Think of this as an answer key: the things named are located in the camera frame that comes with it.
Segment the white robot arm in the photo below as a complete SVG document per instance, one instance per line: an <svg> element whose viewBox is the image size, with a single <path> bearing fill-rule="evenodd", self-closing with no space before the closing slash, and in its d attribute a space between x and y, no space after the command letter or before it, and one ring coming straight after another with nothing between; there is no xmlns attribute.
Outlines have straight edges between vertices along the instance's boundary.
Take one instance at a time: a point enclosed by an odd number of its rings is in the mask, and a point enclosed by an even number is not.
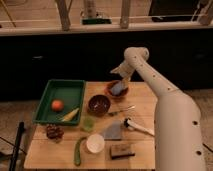
<svg viewBox="0 0 213 171"><path fill-rule="evenodd" d="M155 171L206 171L196 102L147 63L145 47L129 47L112 73L130 78L135 71L157 97L154 114Z"/></svg>

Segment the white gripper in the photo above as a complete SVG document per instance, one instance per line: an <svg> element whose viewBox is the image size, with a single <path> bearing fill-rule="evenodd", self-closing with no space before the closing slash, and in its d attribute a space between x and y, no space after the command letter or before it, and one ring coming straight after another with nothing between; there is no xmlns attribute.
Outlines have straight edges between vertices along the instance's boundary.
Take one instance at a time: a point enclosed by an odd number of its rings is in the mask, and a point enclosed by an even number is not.
<svg viewBox="0 0 213 171"><path fill-rule="evenodd" d="M135 69L124 60L118 67L110 71L111 74L119 74L122 79L122 84L124 87L128 87L130 82L130 77L133 75Z"/></svg>

